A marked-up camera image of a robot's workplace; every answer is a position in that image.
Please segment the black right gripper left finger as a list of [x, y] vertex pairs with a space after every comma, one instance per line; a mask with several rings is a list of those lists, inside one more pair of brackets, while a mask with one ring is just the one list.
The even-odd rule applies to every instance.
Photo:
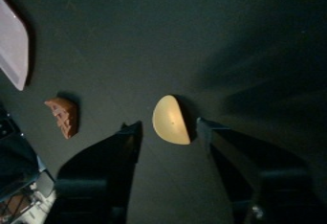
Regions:
[[62, 165], [44, 224], [126, 224], [141, 122], [121, 125]]

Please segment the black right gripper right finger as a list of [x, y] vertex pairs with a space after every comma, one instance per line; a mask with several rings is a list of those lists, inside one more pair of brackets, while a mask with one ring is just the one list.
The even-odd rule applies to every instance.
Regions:
[[327, 224], [303, 159], [202, 118], [196, 132], [221, 177], [232, 224]]

